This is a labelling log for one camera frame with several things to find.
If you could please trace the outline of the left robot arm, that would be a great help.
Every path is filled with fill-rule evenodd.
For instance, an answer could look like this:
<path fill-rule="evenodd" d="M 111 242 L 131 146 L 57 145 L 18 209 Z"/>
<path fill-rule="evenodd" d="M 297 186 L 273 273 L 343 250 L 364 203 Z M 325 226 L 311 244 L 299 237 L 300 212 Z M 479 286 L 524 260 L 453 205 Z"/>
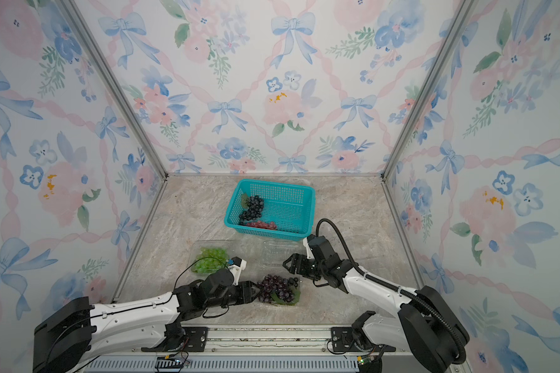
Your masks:
<path fill-rule="evenodd" d="M 87 297 L 76 298 L 35 328 L 33 370 L 68 372 L 95 357 L 133 348 L 177 350 L 183 343 L 184 322 L 210 309 L 258 299 L 260 287 L 241 281 L 240 272 L 237 266 L 223 268 L 204 280 L 140 301 L 92 304 Z"/>

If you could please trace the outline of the dark purple grape bunch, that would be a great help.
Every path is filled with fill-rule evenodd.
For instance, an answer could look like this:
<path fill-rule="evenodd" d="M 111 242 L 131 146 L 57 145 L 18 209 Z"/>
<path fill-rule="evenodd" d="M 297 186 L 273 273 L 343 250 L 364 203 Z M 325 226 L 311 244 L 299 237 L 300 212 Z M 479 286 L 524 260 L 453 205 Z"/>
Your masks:
<path fill-rule="evenodd" d="M 279 297 L 284 298 L 292 290 L 300 291 L 299 278 L 284 278 L 279 275 L 268 274 L 262 281 L 258 282 L 261 287 L 259 302 L 272 304 L 271 294 L 276 292 Z"/>

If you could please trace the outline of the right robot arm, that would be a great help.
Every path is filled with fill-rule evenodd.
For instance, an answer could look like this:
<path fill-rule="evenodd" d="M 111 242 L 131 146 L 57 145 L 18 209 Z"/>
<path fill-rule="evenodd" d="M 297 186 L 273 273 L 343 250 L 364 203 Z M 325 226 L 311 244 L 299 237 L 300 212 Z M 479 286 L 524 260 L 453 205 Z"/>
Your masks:
<path fill-rule="evenodd" d="M 409 351 L 430 372 L 445 372 L 451 365 L 466 362 L 468 331 L 438 291 L 429 286 L 407 288 L 379 278 L 351 255 L 340 258 L 323 236 L 311 235 L 303 245 L 304 254 L 294 253 L 283 262 L 289 273 L 364 298 L 390 315 L 364 312 L 350 327 L 347 350 Z"/>

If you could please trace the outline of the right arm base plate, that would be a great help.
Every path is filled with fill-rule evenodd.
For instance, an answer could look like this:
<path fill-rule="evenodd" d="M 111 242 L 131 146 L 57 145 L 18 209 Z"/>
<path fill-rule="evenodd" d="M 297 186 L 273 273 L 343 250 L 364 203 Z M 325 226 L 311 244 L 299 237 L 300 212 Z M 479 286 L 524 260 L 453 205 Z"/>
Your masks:
<path fill-rule="evenodd" d="M 327 343 L 327 349 L 332 354 L 374 354 L 397 351 L 392 346 L 372 343 L 364 336 L 361 329 L 355 329 L 351 326 L 334 326 L 330 329 L 330 332 L 331 336 Z"/>

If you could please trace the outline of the green grape leaf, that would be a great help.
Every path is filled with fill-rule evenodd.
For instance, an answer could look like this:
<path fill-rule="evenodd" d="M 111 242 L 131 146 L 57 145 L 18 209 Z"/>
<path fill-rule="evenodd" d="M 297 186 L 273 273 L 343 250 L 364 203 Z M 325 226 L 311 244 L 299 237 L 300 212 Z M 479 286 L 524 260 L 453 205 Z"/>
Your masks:
<path fill-rule="evenodd" d="M 296 306 L 300 301 L 301 291 L 292 290 L 284 298 L 278 296 L 276 292 L 271 294 L 272 305 L 274 306 Z"/>

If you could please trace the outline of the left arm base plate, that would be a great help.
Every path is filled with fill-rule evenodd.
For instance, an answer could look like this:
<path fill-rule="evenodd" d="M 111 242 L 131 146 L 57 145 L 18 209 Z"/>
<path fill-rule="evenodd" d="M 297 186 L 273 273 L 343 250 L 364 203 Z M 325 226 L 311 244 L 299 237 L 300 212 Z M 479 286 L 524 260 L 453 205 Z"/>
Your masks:
<path fill-rule="evenodd" d="M 204 352 L 208 337 L 208 327 L 177 324 L 165 326 L 164 339 L 154 348 L 141 348 L 141 352 Z"/>

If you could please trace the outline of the green grape bunch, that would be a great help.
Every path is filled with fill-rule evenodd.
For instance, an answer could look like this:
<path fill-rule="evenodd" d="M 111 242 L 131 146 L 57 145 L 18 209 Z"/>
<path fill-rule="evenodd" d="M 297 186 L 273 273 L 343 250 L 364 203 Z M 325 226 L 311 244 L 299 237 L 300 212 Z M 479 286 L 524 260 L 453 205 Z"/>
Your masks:
<path fill-rule="evenodd" d="M 191 270 L 196 274 L 212 274 L 227 266 L 230 257 L 227 250 L 219 247 L 202 247 L 197 251 Z"/>

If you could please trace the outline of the clear plastic clamshell container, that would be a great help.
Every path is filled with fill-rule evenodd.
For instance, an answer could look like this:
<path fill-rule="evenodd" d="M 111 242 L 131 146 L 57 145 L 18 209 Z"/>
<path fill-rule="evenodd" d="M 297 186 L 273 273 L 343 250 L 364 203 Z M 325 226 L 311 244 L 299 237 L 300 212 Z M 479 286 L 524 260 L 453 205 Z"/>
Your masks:
<path fill-rule="evenodd" d="M 196 241 L 191 247 L 190 272 L 205 276 L 228 267 L 235 247 L 235 240 Z"/>

